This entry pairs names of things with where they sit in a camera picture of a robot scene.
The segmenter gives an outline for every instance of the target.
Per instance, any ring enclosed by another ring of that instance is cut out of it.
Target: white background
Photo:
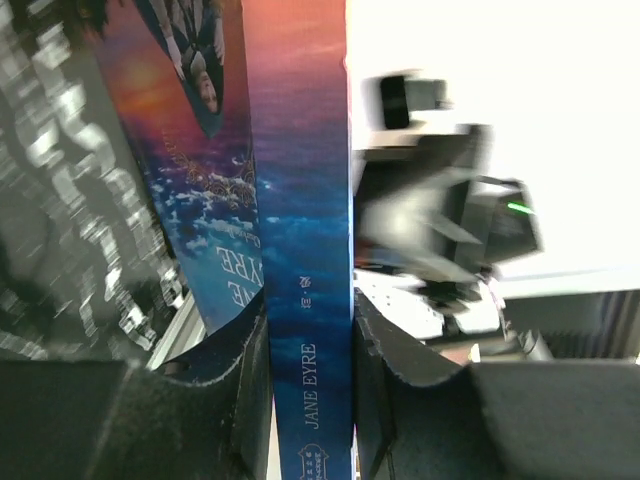
[[[362,81],[424,69],[458,122],[492,125],[489,173],[530,188],[545,251],[505,277],[640,265],[640,3],[350,3],[354,149],[372,130]]]

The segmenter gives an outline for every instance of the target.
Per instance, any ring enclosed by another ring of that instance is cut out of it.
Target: illustrated person on book cover
[[[136,0],[136,6],[173,63],[200,127],[212,138],[223,116],[221,0]]]

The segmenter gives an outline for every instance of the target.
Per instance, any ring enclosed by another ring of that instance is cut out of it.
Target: green light
[[[507,203],[507,208],[526,213],[527,215],[533,215],[533,210],[531,210],[529,207],[525,207],[524,205],[520,205],[519,203],[509,202]]]

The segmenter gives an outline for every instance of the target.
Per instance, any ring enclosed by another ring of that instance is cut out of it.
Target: green led
[[[519,203],[509,202],[507,203],[507,208],[526,213],[527,215],[533,215],[533,210],[531,210],[529,207],[525,207],[524,205],[520,205]]]

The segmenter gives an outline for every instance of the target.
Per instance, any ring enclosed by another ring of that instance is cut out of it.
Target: white wall
[[[448,81],[460,122],[493,126],[489,173],[530,187],[545,252],[507,277],[640,265],[640,4],[350,2],[355,149],[371,131],[361,81],[426,69]]]

